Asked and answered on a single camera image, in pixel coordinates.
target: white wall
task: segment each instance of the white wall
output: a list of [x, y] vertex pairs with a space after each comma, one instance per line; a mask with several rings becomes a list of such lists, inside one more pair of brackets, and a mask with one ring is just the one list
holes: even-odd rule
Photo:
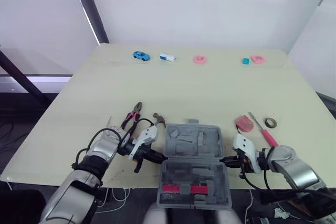
[[79, 0], [0, 0], [0, 45], [23, 73], [72, 74], [97, 43]]
[[336, 98], [336, 0], [324, 0], [289, 57], [312, 87]]
[[117, 43], [289, 52], [320, 0], [95, 0]]

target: blue toy car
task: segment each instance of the blue toy car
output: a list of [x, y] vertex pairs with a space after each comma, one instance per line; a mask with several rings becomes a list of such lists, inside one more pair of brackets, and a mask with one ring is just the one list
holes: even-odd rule
[[133, 57], [137, 58], [137, 59], [140, 59], [140, 60], [143, 60], [143, 61], [151, 59], [151, 57], [148, 54], [145, 54], [144, 52], [140, 52], [140, 51], [134, 52]]

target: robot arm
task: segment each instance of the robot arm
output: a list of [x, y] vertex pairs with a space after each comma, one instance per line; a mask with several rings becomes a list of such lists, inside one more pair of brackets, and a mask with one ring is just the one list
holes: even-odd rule
[[260, 174], [261, 170], [270, 169], [283, 174], [293, 192], [314, 217], [315, 223], [336, 223], [336, 200], [318, 174], [299, 159], [291, 147], [277, 146], [259, 152], [255, 150], [253, 142], [241, 134], [237, 134], [233, 146], [238, 157], [231, 156], [222, 160], [228, 167], [244, 165], [247, 173]]
[[135, 144], [123, 129], [111, 129], [123, 138], [123, 142], [120, 143], [115, 133], [104, 131], [51, 197], [41, 214], [40, 223], [90, 223], [97, 208], [96, 192], [117, 152], [141, 161], [146, 158], [161, 163], [165, 159], [162, 154], [147, 146], [155, 140], [156, 126], [142, 131]]

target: hammer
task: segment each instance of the hammer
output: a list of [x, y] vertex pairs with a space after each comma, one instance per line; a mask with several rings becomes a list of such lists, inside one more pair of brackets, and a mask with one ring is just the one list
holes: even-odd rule
[[157, 113], [154, 113], [153, 117], [155, 117], [157, 119], [157, 122], [155, 123], [155, 126], [157, 126], [159, 123], [163, 123], [164, 127], [166, 128], [166, 121], [164, 120], [163, 116], [158, 115]]

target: toolbox lid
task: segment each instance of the toolbox lid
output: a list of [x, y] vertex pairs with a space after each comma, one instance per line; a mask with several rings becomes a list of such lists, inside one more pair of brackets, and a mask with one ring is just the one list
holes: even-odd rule
[[168, 158], [222, 159], [224, 157], [221, 130], [214, 125], [168, 124], [164, 155]]

